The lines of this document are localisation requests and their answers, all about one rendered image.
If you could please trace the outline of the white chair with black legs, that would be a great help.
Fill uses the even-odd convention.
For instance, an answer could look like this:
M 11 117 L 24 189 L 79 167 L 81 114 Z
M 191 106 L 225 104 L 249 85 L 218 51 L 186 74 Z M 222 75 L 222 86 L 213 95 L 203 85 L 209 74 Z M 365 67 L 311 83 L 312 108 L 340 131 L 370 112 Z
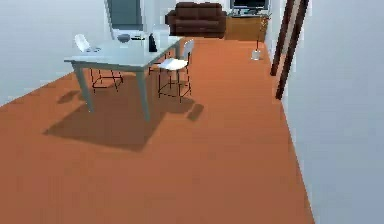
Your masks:
M 192 94 L 190 75 L 189 75 L 189 64 L 191 59 L 191 54 L 195 45 L 195 41 L 193 39 L 188 40 L 184 44 L 184 50 L 182 53 L 182 58 L 168 58 L 164 62 L 158 65 L 160 70 L 166 70 L 167 72 L 174 72 L 176 74 L 176 80 L 172 80 L 172 76 L 169 76 L 166 84 L 161 83 L 161 75 L 158 75 L 158 97 L 169 96 L 169 97 L 178 97 L 179 102 L 182 102 L 182 99 L 185 97 L 187 93 Z M 187 75 L 187 81 L 182 83 L 180 80 L 180 71 L 185 70 Z M 177 87 L 177 94 L 171 94 L 170 92 L 164 92 L 164 88 L 169 88 L 172 90 L 172 87 Z
M 74 42 L 77 46 L 77 48 L 81 52 L 98 52 L 98 47 L 92 47 L 88 40 L 86 39 L 84 34 L 76 34 L 74 36 Z M 115 89 L 118 89 L 119 85 L 124 82 L 123 77 L 121 73 L 118 73 L 117 75 L 114 74 L 114 71 L 110 71 L 110 76 L 103 76 L 101 73 L 101 70 L 98 70 L 97 76 L 94 75 L 93 70 L 89 69 L 89 74 L 91 76 L 91 82 L 92 82 L 92 88 L 93 92 L 96 92 L 97 89 L 103 89 L 106 88 L 106 85 L 103 84 L 103 81 L 106 79 L 111 79 L 113 81 L 113 85 Z

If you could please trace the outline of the pale grey dining table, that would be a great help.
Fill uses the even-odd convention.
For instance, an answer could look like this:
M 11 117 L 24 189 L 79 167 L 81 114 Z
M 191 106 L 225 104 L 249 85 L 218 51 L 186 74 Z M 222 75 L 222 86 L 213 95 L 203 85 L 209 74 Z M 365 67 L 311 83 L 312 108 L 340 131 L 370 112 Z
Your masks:
M 127 43 L 112 40 L 99 45 L 98 52 L 79 53 L 66 57 L 64 61 L 72 65 L 89 112 L 94 111 L 94 106 L 83 74 L 84 68 L 135 73 L 143 116 L 146 121 L 149 121 L 150 109 L 144 73 L 170 49 L 174 49 L 176 56 L 179 57 L 181 40 L 180 36 L 168 36 L 164 45 L 157 46 L 156 52 L 149 51 L 148 39 Z

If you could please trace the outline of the dark brown sofa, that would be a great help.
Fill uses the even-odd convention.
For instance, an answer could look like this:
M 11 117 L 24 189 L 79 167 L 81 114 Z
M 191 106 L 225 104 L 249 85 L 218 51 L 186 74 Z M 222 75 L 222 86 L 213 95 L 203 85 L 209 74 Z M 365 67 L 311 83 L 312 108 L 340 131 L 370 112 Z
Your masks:
M 223 38 L 227 12 L 220 3 L 179 2 L 165 15 L 172 36 Z

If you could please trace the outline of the wooden television cabinet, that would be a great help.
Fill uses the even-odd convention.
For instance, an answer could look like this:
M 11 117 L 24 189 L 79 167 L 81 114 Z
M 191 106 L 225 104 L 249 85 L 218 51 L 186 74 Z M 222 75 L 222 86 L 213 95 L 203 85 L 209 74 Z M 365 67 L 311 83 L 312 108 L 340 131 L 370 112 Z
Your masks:
M 269 18 L 266 15 L 226 18 L 226 40 L 260 41 L 266 36 Z

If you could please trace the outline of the grey window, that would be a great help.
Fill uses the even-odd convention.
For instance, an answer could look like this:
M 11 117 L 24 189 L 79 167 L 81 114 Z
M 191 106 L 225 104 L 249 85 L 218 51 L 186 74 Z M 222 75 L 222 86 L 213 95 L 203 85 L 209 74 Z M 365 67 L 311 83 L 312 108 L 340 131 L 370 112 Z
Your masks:
M 140 0 L 107 0 L 112 28 L 142 30 Z

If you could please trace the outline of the dark brown room door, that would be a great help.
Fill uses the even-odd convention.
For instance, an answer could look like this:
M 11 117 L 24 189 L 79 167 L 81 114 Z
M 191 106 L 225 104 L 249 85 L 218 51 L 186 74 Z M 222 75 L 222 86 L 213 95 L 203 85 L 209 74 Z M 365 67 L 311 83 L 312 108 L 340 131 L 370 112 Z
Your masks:
M 287 53 L 285 55 L 283 68 L 281 71 L 278 87 L 276 90 L 275 98 L 278 100 L 282 99 L 284 88 L 289 76 L 289 71 L 291 68 L 291 64 L 293 61 L 293 56 L 295 54 L 295 50 L 298 44 L 298 40 L 300 37 L 300 32 L 304 23 L 306 11 L 309 5 L 309 0 L 299 0 L 298 10 L 296 13 L 293 12 L 294 5 L 296 0 L 287 0 L 284 10 L 284 16 L 280 26 L 280 32 L 278 36 L 277 46 L 275 48 L 275 53 L 273 57 L 273 63 L 270 70 L 271 76 L 276 76 L 278 67 L 280 64 L 280 58 L 284 49 L 284 43 L 286 39 L 286 35 L 288 33 L 289 22 L 292 17 L 295 17 L 291 37 L 289 39 Z

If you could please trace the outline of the black television set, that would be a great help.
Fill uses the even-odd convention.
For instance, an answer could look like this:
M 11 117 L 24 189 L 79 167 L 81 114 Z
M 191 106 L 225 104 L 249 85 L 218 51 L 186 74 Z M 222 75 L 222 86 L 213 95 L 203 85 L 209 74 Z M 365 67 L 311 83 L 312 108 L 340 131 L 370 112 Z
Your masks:
M 267 10 L 269 0 L 230 0 L 231 9 L 260 9 Z

